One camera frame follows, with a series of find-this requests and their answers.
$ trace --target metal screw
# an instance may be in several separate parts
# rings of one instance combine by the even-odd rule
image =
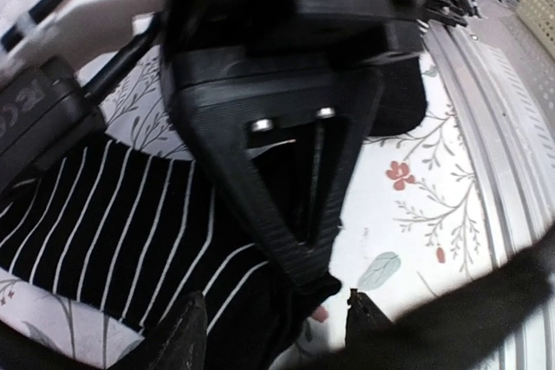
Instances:
[[[330,119],[336,115],[336,110],[333,107],[322,107],[316,113],[318,119]]]
[[[268,132],[274,128],[274,124],[270,119],[261,119],[252,123],[251,131],[253,133]]]

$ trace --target floral pattern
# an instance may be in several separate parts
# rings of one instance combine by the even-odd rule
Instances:
[[[6,29],[35,1],[0,0],[0,27]],[[92,62],[80,79],[90,78],[108,58]],[[157,60],[153,49],[103,103],[108,132],[146,153],[190,159],[163,111]],[[302,336],[275,368],[344,343],[351,288],[367,291],[395,318],[492,267],[476,177],[456,112],[430,55],[422,56],[421,69],[430,101],[428,116],[413,132],[373,138],[363,148],[330,265],[343,290],[305,323]],[[141,341],[100,312],[34,288],[3,270],[0,319],[56,351],[100,368],[109,367]],[[493,357],[482,368],[496,363]]]

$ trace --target red flower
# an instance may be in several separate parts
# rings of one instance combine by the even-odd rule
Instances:
[[[410,168],[404,162],[391,162],[391,169],[385,172],[389,179],[393,179],[395,183],[393,187],[397,191],[405,189],[405,184],[414,184],[415,176],[410,174]]]
[[[441,247],[437,248],[437,251],[435,252],[435,255],[437,256],[437,261],[439,263],[445,263],[445,250],[442,249]]]

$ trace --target screw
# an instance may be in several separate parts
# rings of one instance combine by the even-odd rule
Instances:
[[[251,131],[253,133],[268,132],[274,128],[274,124],[270,119],[261,119],[252,123]]]
[[[336,115],[336,110],[333,107],[322,107],[316,113],[318,119],[330,119]]]

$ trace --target perforated panel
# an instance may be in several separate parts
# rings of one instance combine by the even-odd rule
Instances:
[[[555,0],[521,0],[517,15],[555,58]]]

